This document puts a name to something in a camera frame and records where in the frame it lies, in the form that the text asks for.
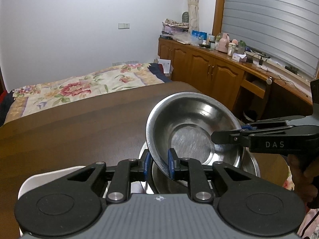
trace floral bedspread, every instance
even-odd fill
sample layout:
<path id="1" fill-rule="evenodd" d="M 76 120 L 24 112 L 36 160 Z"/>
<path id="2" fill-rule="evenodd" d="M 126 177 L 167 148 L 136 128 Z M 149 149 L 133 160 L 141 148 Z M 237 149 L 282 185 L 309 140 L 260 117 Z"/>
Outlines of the floral bedspread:
<path id="1" fill-rule="evenodd" d="M 163 83 L 148 67 L 149 64 L 120 65 L 84 76 L 15 89 L 15 101 L 5 122 L 85 98 Z"/>

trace cabinet door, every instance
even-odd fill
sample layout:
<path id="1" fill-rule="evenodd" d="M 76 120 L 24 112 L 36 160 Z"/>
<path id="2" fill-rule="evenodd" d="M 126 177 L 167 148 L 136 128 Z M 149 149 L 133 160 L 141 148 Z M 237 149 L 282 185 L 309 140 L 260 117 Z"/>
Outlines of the cabinet door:
<path id="1" fill-rule="evenodd" d="M 193 52 L 189 59 L 189 84 L 200 92 L 209 95 L 213 57 Z"/>
<path id="2" fill-rule="evenodd" d="M 173 66 L 172 81 L 189 83 L 188 49 L 174 44 L 171 52 L 171 65 Z"/>
<path id="3" fill-rule="evenodd" d="M 159 39 L 158 55 L 161 59 L 170 59 L 170 44 L 164 39 Z"/>
<path id="4" fill-rule="evenodd" d="M 232 110 L 243 76 L 244 70 L 224 61 L 215 60 L 210 96 Z"/>

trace bowl rim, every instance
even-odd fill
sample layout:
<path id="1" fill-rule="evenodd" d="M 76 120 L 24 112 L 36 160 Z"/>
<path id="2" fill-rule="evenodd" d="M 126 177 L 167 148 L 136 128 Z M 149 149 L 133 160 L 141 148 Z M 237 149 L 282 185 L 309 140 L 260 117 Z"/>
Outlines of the bowl rim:
<path id="1" fill-rule="evenodd" d="M 155 120 L 157 119 L 158 115 L 162 112 L 162 110 L 166 108 L 170 103 L 181 98 L 195 98 L 195 99 L 202 99 L 204 101 L 207 101 L 209 104 L 214 105 L 216 108 L 223 111 L 232 120 L 234 126 L 237 129 L 241 129 L 241 126 L 237 118 L 232 114 L 232 112 L 229 109 L 226 108 L 226 106 L 224 106 L 219 101 L 205 94 L 196 93 L 196 92 L 180 92 L 180 93 L 175 93 L 164 98 L 163 100 L 161 100 L 155 105 L 155 107 L 152 109 L 151 113 L 148 116 L 147 123 L 146 123 L 146 143 L 154 162 L 157 164 L 159 169 L 167 177 L 169 177 L 168 165 L 155 148 L 155 139 L 153 136 L 153 130 L 155 125 Z"/>

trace pink kettle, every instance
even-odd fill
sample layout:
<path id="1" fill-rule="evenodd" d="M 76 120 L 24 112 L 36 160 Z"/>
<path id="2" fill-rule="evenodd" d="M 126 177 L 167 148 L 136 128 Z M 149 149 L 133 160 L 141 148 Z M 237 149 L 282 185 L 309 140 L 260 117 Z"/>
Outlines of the pink kettle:
<path id="1" fill-rule="evenodd" d="M 227 53 L 228 44 L 229 44 L 229 35 L 227 33 L 223 33 L 223 37 L 221 38 L 219 42 L 218 51 Z"/>

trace ribbed gray surface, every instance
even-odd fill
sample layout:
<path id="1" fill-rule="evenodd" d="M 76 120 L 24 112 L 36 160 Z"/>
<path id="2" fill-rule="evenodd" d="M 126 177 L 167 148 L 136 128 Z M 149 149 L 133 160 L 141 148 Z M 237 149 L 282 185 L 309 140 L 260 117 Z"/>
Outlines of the ribbed gray surface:
<path id="1" fill-rule="evenodd" d="M 186 194 L 132 194 L 110 205 L 100 220 L 70 239 L 253 239 L 226 225 L 209 204 L 192 202 Z M 277 237 L 298 239 L 296 234 Z M 35 239 L 24 235 L 23 239 Z"/>
<path id="2" fill-rule="evenodd" d="M 319 0 L 225 0 L 222 31 L 315 74 Z"/>

